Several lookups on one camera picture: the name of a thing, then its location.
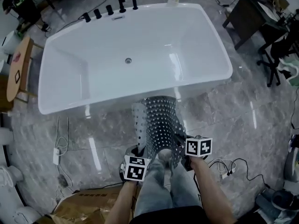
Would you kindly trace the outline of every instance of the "hand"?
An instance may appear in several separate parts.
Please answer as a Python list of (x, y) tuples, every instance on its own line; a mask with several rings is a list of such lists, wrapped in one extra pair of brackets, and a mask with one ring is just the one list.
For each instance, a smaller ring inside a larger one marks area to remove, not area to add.
[(204, 161), (201, 157), (194, 157), (194, 156), (189, 156), (190, 160), (191, 160), (191, 167), (193, 170), (196, 169), (196, 167), (202, 162)]

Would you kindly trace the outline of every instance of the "perforated metal sheet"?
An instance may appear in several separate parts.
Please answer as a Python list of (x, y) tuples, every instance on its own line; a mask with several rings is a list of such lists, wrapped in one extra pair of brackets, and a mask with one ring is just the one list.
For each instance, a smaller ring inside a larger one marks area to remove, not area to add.
[(162, 149), (172, 151), (173, 167), (180, 161), (183, 149), (176, 144), (177, 134), (186, 138), (176, 112), (176, 99), (168, 96), (155, 96), (142, 99), (132, 106), (135, 130), (138, 137), (138, 151), (145, 149), (143, 157), (154, 159)]

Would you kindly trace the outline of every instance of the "bathtub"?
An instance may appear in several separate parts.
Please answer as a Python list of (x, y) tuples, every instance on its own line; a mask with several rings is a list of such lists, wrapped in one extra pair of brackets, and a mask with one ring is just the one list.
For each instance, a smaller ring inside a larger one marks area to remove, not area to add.
[(47, 39), (38, 107), (42, 114), (90, 113), (153, 95), (184, 98), (230, 78), (232, 71), (199, 4), (127, 8), (81, 21)]

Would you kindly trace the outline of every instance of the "tile floor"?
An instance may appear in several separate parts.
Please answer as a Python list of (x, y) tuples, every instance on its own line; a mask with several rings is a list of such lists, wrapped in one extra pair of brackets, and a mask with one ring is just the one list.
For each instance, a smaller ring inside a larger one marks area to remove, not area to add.
[[(62, 0), (55, 2), (60, 16), (50, 7), (43, 12), (43, 19), (52, 27), (47, 35), (54, 34), (66, 23), (77, 19), (103, 0)], [(137, 0), (138, 4), (166, 2), (167, 0)], [(223, 9), (214, 0), (180, 0), (199, 3), (216, 27), (233, 65), (233, 75), (219, 85), (195, 97), (182, 100), (181, 115), (188, 134), (201, 134), (214, 138), (214, 153), (209, 159), (244, 158), (249, 164), (249, 177), (262, 173), (265, 181), (278, 189), (283, 184), (283, 167), (287, 155), (287, 142), (292, 133), (290, 116), (293, 110), (295, 89), (282, 79), (281, 85), (266, 86), (269, 71), (258, 67), (257, 49), (263, 45), (259, 34), (235, 51), (233, 41), (222, 27)], [(233, 0), (220, 0), (230, 3)], [(100, 7), (117, 0), (108, 0)], [(125, 2), (131, 6), (131, 0)], [(44, 33), (33, 26), (28, 34), (43, 45)], [(42, 53), (35, 51), (30, 70), (29, 89), (37, 92)], [(55, 206), (57, 170), (52, 163), (56, 138), (57, 114), (42, 115), (37, 99), (29, 104), (15, 102), (10, 113), (15, 143), (10, 145), (10, 161), (24, 174), (18, 184), (26, 203), (41, 213), (49, 213)], [(66, 136), (67, 117), (60, 117), (59, 134)], [(69, 151), (61, 157), (61, 165), (73, 181), (72, 189), (98, 188), (119, 181), (118, 167), (127, 147), (136, 143), (130, 109), (117, 112), (99, 111), (89, 117), (69, 118)], [(237, 163), (236, 173), (220, 181), (216, 167), (212, 170), (221, 188), (232, 202), (237, 217), (249, 211), (256, 195), (263, 190), (260, 178), (246, 180), (246, 166)], [(64, 195), (70, 192), (63, 190)]]

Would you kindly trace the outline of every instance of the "fiducial marker cube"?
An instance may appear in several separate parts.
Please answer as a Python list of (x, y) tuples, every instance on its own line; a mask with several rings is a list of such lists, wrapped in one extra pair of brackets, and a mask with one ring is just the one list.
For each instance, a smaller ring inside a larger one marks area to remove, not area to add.
[(122, 171), (127, 180), (143, 182), (151, 159), (125, 155)]
[(185, 154), (194, 157), (203, 157), (212, 154), (212, 138), (186, 139)]

